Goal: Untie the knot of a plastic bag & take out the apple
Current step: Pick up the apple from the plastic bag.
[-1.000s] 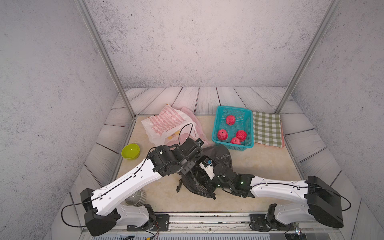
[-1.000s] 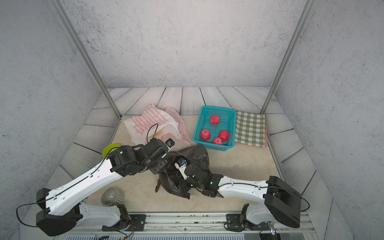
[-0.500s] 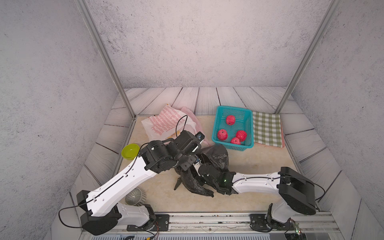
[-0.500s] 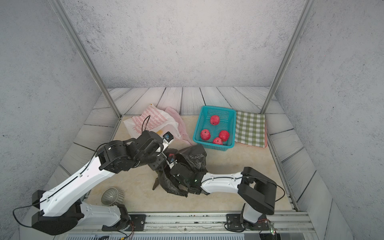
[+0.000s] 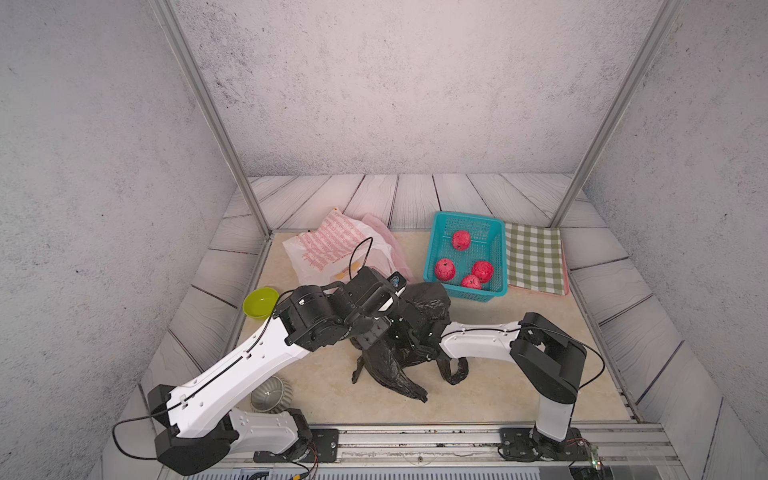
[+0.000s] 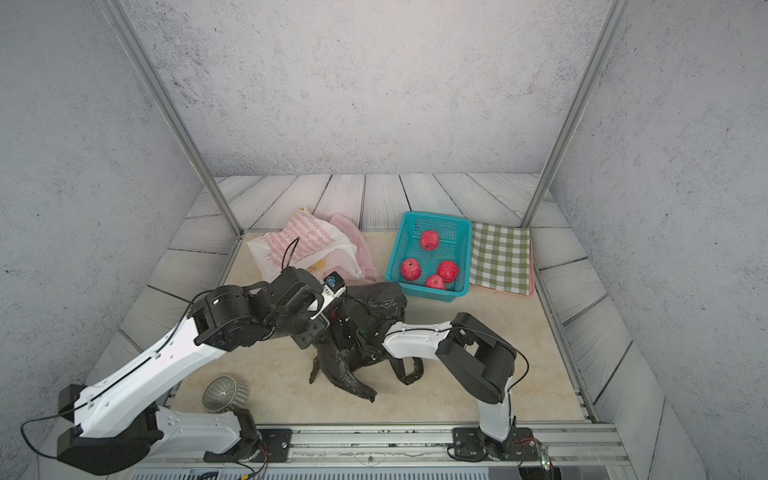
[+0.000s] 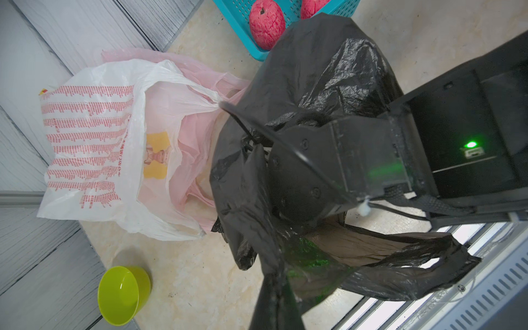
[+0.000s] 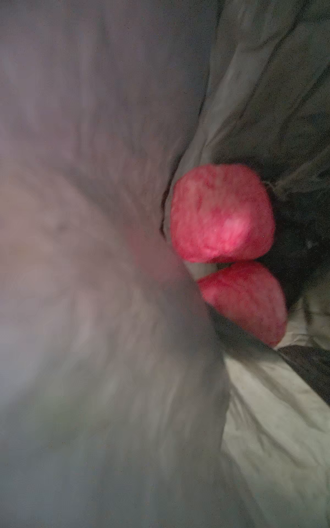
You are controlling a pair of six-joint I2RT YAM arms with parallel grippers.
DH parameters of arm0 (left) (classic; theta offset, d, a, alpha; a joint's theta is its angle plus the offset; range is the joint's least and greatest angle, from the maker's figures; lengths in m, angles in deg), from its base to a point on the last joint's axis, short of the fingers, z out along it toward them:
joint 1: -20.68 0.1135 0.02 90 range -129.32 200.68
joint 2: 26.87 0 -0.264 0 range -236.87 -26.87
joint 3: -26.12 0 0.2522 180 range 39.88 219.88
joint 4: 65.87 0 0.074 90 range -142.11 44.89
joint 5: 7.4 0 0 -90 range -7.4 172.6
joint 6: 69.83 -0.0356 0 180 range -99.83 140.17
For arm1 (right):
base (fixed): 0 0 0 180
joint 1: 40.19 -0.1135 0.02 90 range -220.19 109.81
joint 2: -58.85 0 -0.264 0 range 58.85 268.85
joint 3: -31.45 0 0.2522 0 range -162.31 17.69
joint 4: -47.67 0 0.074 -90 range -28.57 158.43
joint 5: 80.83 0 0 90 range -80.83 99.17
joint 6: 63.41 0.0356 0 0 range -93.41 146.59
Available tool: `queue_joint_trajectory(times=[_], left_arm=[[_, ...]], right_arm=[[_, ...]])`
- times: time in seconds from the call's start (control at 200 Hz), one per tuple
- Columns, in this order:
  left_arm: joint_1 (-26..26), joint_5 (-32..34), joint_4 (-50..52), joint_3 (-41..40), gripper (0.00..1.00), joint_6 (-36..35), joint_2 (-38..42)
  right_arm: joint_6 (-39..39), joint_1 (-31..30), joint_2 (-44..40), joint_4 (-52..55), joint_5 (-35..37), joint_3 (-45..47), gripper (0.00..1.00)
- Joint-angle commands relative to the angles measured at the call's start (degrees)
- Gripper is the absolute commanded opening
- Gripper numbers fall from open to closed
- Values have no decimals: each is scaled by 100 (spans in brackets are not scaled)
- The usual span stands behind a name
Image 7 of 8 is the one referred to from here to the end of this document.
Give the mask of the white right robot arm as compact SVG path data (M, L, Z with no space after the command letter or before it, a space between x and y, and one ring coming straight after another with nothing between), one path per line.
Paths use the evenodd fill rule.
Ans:
M527 35L393 101L375 118L293 126L273 139L273 210L317 224L356 209L433 228L527 219Z

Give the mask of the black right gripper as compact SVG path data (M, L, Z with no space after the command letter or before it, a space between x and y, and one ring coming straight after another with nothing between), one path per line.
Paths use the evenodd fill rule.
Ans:
M387 119L292 126L278 132L269 155L272 205L292 223L317 222L410 185Z

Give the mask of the teal plastic perforated basket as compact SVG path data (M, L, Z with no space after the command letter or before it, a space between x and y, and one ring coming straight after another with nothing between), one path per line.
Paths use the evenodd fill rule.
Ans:
M222 15L224 15L225 19L235 31L249 54L255 60L263 62L267 58L269 52L261 49L250 33L249 15L254 1L214 0L213 2ZM283 11L286 28L292 23L301 20L301 0L278 0L276 3ZM322 7L318 11L318 14L325 13L341 17L352 17L359 3L360 0L332 0Z

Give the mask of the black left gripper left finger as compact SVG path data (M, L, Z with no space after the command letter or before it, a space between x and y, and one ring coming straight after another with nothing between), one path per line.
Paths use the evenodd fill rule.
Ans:
M267 274L263 280L249 330L277 329L277 306L278 289L276 276Z

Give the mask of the pink white striped bag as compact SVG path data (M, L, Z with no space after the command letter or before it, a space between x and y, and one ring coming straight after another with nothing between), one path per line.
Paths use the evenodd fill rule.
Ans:
M105 63L44 93L54 159L38 217L113 221L160 241L202 238L199 223L174 208L169 181L182 162L182 120L220 101L170 60Z

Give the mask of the pink plastic bag apple print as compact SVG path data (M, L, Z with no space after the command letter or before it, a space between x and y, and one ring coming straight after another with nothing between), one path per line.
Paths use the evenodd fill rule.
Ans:
M132 59L172 61L183 76L236 104L249 81L220 73L174 53L121 49L103 53L106 63ZM157 82L146 92L147 145L140 201L210 232L217 211L209 182L213 153L229 115L217 101L182 84Z

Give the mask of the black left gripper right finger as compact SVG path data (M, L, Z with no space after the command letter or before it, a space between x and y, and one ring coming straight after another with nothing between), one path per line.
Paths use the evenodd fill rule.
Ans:
M280 290L277 308L277 329L280 330L302 330L305 326L298 310L296 297L291 285L285 282Z

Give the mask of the black plastic bag knotted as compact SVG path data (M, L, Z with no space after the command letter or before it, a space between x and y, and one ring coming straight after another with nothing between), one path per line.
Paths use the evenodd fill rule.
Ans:
M414 301L447 289L480 264L448 233L384 235L348 225L345 213L289 224L272 208L269 156L276 133L348 116L375 118L402 90L375 42L352 19L321 14L291 25L237 104L213 156L210 184L235 263L261 261L288 281L301 317L342 289L385 301Z

